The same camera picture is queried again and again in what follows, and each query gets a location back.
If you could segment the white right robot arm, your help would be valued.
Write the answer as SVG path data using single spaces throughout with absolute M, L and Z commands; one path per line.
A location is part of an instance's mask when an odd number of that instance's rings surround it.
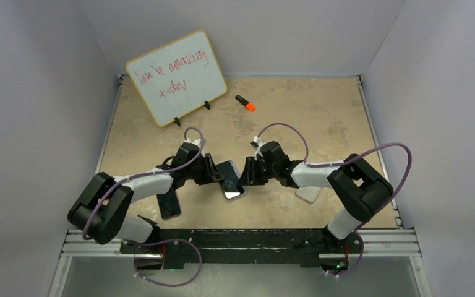
M 334 190 L 343 208 L 323 229 L 323 245 L 331 252 L 344 247 L 347 237 L 370 221 L 394 192 L 391 184 L 358 154 L 336 163 L 306 163 L 291 160 L 274 141 L 259 145 L 254 156 L 246 157 L 238 183 L 262 186 L 271 179 L 295 189 Z

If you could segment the purple-edged black phone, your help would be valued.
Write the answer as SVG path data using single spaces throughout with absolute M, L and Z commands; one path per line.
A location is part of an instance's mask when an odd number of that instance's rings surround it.
M 181 214 L 181 207 L 177 193 L 174 189 L 170 189 L 167 193 L 158 194 L 156 196 L 160 215 L 163 220 L 169 220 L 178 217 Z

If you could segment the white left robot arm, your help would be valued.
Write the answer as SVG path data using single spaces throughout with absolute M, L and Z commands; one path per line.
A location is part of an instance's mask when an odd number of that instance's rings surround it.
M 67 220 L 82 230 L 85 240 L 92 239 L 98 244 L 109 243 L 114 238 L 135 241 L 143 252 L 151 253 L 160 244 L 160 237 L 153 232 L 156 223 L 129 216 L 130 204 L 151 196 L 175 193 L 188 180 L 202 186 L 223 180 L 223 175 L 212 156 L 202 152 L 199 143 L 185 141 L 170 165 L 164 163 L 125 177 L 104 172 L 94 175 L 70 208 Z

